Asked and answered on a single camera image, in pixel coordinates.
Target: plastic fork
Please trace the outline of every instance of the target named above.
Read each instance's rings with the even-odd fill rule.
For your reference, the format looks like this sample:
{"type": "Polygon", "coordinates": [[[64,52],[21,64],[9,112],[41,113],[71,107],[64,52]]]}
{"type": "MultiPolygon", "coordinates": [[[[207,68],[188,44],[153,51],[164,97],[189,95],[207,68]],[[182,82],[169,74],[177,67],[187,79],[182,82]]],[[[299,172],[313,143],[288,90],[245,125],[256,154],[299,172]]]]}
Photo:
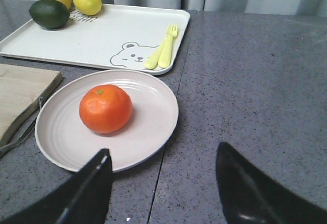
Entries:
{"type": "Polygon", "coordinates": [[[173,49],[173,40],[178,34],[178,26],[176,24],[169,25],[165,43],[163,44],[163,50],[159,57],[158,66],[161,68],[167,68],[170,65],[172,60],[172,49],[173,49]]]}

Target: bear drawing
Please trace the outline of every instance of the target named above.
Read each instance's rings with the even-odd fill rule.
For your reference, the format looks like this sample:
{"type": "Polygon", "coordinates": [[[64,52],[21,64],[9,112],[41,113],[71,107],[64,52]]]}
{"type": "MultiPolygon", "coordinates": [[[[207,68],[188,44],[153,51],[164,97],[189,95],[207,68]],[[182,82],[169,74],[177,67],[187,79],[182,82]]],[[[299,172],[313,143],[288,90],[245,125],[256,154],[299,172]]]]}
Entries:
{"type": "Polygon", "coordinates": [[[111,57],[110,63],[129,69],[145,70],[144,63],[155,52],[156,47],[141,46],[134,41],[124,43],[122,50],[111,57]]]}

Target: tray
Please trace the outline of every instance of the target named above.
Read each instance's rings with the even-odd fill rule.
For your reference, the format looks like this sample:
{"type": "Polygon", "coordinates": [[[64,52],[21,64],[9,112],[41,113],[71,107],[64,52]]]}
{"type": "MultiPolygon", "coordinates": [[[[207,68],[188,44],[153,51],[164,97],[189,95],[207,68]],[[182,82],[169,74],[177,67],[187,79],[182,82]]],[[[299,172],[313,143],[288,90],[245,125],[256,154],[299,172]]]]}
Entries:
{"type": "Polygon", "coordinates": [[[0,55],[101,69],[128,69],[161,75],[168,72],[185,33],[190,14],[182,10],[103,4],[96,16],[76,9],[64,28],[47,30],[28,21],[0,42],[0,55]],[[178,24],[172,62],[148,70],[144,61],[178,24]]]}

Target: cutting board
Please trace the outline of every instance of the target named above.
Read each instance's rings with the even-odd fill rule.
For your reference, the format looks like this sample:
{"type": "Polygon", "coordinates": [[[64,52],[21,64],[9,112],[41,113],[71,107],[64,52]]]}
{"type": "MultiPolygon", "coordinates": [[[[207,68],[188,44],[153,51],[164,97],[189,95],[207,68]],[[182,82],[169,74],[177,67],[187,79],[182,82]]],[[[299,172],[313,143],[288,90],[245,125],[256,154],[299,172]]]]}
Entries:
{"type": "Polygon", "coordinates": [[[58,71],[0,64],[0,147],[61,82],[58,71]]]}

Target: orange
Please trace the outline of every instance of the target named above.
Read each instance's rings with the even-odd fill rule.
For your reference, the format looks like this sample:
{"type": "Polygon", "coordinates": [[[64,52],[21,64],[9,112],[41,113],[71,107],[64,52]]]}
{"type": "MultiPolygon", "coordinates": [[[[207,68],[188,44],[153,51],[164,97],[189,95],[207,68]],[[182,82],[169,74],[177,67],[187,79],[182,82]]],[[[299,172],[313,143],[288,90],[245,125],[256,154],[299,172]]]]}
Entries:
{"type": "Polygon", "coordinates": [[[110,133],[128,122],[132,110],[129,95],[118,86],[106,84],[96,86],[84,95],[79,114],[89,129],[97,133],[110,133]]]}

